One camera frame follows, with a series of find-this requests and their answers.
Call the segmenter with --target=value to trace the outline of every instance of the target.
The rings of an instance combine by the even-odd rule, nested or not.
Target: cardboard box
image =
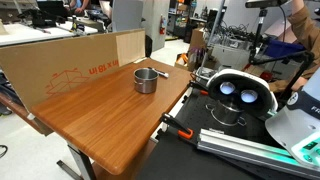
[[[8,34],[8,33],[2,24],[2,20],[0,19],[0,35],[5,35],[5,34]]]
[[[182,63],[178,63],[179,60],[184,61],[184,63],[185,63],[186,61],[188,61],[188,55],[186,53],[178,54],[177,58],[176,58],[176,62],[174,63],[174,67],[188,71],[188,63],[185,63],[184,65],[182,65]]]
[[[177,67],[177,68],[180,68],[180,69],[188,71],[188,66],[181,65],[181,64],[179,64],[177,62],[174,63],[174,67]]]
[[[9,46],[0,48],[0,66],[28,110],[143,58],[144,38],[133,30]]]
[[[283,35],[284,35],[283,30],[284,30],[284,21],[283,19],[279,19],[275,23],[273,23],[264,33],[269,36],[278,37],[277,39],[279,41],[282,41]],[[286,20],[285,32],[286,32],[285,42],[294,43],[297,41],[297,37],[294,35],[292,31],[292,26],[288,20]]]
[[[186,11],[187,9],[188,9],[187,5],[179,4],[179,6],[178,6],[178,10],[180,10],[180,11]]]
[[[189,50],[193,48],[205,48],[206,43],[203,40],[203,28],[197,28],[192,31]]]

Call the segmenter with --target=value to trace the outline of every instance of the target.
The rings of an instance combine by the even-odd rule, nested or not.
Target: stainless steel pot
[[[157,89],[158,76],[159,74],[152,69],[141,68],[135,70],[135,90],[144,94],[155,92]]]
[[[212,106],[210,110],[213,118],[223,125],[235,126],[240,124],[241,126],[245,126],[247,124],[241,117],[243,110],[237,108],[232,103],[222,103],[221,101],[217,101],[215,106]]]

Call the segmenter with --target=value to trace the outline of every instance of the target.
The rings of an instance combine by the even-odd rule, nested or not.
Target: cable
[[[5,150],[0,154],[0,158],[2,158],[4,155],[8,152],[8,147],[5,145],[0,145],[0,148],[4,148]]]
[[[284,28],[283,28],[283,39],[282,39],[282,42],[285,41],[286,39],[286,30],[287,30],[287,19],[286,19],[286,14],[283,10],[283,8],[281,6],[279,6],[279,8],[281,9],[282,11],[282,14],[283,14],[283,20],[284,20]],[[277,65],[277,62],[274,62],[272,68],[271,68],[271,72],[273,72],[274,68],[276,67]]]
[[[283,42],[284,42],[285,39],[286,39],[287,19],[286,19],[286,14],[284,13],[283,8],[282,8],[281,6],[279,6],[279,8],[280,8],[281,11],[282,11],[283,20],[284,20],[284,28],[283,28]]]

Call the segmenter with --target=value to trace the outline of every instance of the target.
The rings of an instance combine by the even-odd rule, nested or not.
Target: metal bracket
[[[320,171],[304,167],[283,149],[201,129],[197,148],[296,176],[320,179]]]

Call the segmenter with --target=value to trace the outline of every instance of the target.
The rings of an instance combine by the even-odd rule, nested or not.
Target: floor
[[[187,52],[189,44],[182,40],[167,41],[165,47],[152,53],[160,62],[174,65],[177,54]],[[45,137],[17,115],[0,117],[0,145],[8,146],[0,159],[1,180],[72,180],[57,164],[64,161],[78,174],[67,143],[53,133]]]

